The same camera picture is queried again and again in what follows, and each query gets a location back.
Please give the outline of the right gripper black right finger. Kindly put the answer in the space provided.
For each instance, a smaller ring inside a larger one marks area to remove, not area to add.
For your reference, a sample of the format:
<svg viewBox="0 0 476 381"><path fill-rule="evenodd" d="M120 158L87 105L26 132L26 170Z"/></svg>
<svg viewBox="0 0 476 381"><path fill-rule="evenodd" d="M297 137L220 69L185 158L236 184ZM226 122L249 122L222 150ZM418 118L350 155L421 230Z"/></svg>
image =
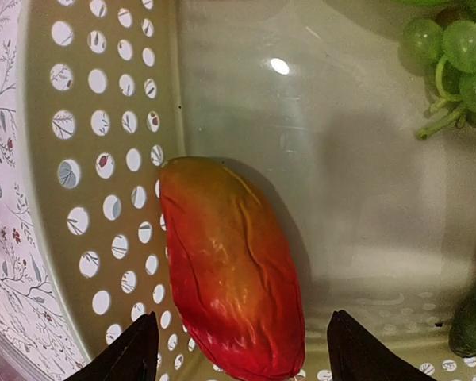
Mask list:
<svg viewBox="0 0 476 381"><path fill-rule="evenodd" d="M431 381L390 351L347 311L332 313L327 328L332 378L339 381Z"/></svg>

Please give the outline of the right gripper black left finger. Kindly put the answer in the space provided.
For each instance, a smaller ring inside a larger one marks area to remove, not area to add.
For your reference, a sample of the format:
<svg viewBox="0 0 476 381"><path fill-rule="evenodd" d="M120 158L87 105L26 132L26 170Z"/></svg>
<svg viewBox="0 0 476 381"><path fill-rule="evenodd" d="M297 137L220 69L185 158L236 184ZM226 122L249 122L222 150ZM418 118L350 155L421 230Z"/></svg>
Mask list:
<svg viewBox="0 0 476 381"><path fill-rule="evenodd" d="M158 351L156 315L143 314L67 381L155 381Z"/></svg>

